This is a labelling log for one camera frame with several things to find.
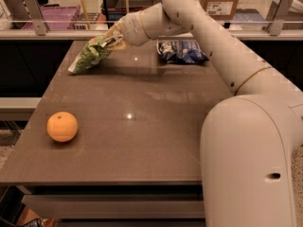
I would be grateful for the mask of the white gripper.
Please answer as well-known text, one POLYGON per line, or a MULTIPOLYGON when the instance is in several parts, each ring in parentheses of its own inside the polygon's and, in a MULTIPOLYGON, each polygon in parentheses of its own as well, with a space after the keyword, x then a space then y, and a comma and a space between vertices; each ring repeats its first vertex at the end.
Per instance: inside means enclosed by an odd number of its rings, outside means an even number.
POLYGON ((115 23, 103 35, 102 40, 106 41, 107 50, 123 50, 129 44, 140 46, 150 38, 146 34, 140 18, 140 11, 128 13, 120 19, 120 24, 115 23))

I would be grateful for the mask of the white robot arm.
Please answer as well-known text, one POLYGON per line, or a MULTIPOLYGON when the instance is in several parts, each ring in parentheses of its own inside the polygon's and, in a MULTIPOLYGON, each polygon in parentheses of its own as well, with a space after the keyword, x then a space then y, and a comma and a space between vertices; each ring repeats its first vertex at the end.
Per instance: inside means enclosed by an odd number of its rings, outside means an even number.
POLYGON ((200 141, 206 227, 299 227, 293 152, 303 145, 303 94, 233 37, 198 0, 162 0, 118 20, 140 46, 189 32, 232 96, 205 118, 200 141))

